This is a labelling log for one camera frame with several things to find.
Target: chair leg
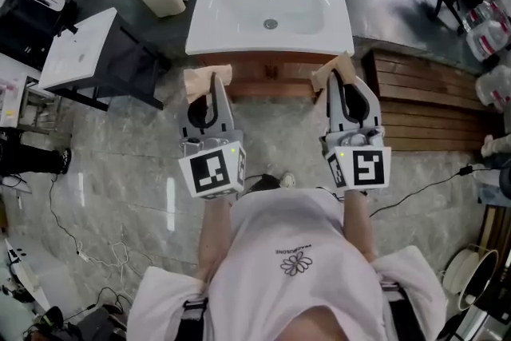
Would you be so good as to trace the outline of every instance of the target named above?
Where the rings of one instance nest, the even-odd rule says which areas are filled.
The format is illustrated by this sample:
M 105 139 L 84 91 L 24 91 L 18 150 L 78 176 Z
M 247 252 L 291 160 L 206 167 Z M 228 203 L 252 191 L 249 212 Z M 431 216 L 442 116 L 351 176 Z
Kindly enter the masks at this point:
M 434 12 L 430 13 L 429 11 L 426 13 L 429 20 L 433 21 L 437 18 L 440 13 L 440 8 L 442 7 L 443 0 L 437 0 L 437 5 L 434 7 Z
M 446 5 L 449 8 L 450 12 L 453 14 L 454 18 L 456 18 L 456 21 L 458 22 L 460 27 L 463 27 L 463 21 L 461 20 L 460 15 L 458 14 L 456 9 L 454 8 L 454 3 L 453 2 L 446 2 Z

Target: white sink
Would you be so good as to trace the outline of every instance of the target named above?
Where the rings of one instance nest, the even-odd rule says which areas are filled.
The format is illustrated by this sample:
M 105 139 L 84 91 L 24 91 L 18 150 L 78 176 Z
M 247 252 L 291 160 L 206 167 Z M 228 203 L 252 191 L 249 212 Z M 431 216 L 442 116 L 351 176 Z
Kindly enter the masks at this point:
M 344 0 L 197 0 L 187 54 L 354 53 Z

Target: black strap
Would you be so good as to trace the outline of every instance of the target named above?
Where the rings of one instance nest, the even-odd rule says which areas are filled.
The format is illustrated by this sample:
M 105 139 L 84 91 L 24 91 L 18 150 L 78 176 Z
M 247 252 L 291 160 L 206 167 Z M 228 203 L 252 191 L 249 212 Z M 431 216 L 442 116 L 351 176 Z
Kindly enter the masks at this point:
M 412 303 L 402 287 L 398 285 L 383 286 L 383 291 L 395 291 L 401 296 L 398 300 L 389 300 L 398 340 L 426 341 Z M 176 341 L 202 341 L 204 336 L 204 313 L 207 307 L 207 298 L 184 302 L 184 312 L 177 330 Z
M 185 301 L 183 316 L 177 330 L 176 341 L 202 341 L 204 335 L 204 313 L 208 299 Z
M 396 291 L 402 298 L 389 301 L 389 304 L 398 340 L 408 341 L 412 339 L 413 341 L 426 341 L 408 295 L 400 286 L 397 286 Z

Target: towel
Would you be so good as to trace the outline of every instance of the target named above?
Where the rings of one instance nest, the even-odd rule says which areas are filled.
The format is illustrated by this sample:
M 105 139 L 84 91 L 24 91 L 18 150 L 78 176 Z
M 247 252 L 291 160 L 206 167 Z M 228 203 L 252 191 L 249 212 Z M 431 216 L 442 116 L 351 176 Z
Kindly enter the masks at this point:
M 224 85 L 231 84 L 231 65 L 210 65 L 200 69 L 186 69 L 184 71 L 184 87 L 186 99 L 192 104 L 197 98 L 207 95 L 211 89 L 211 76 L 216 73 Z
M 333 69 L 340 74 L 344 84 L 355 83 L 357 77 L 355 68 L 348 53 L 344 52 L 311 75 L 312 87 L 315 93 L 327 87 L 327 81 Z

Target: sneaker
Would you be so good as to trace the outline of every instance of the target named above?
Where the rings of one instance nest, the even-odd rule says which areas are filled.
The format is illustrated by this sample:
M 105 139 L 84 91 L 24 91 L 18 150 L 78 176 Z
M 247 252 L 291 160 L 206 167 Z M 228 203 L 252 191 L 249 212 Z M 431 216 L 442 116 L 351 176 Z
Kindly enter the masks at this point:
M 296 185 L 295 175 L 286 172 L 280 178 L 280 188 L 294 188 Z
M 71 163 L 71 149 L 69 148 L 65 149 L 64 153 L 62 154 L 62 161 L 64 162 L 64 164 L 62 166 L 60 174 L 65 175 L 69 170 L 69 164 Z

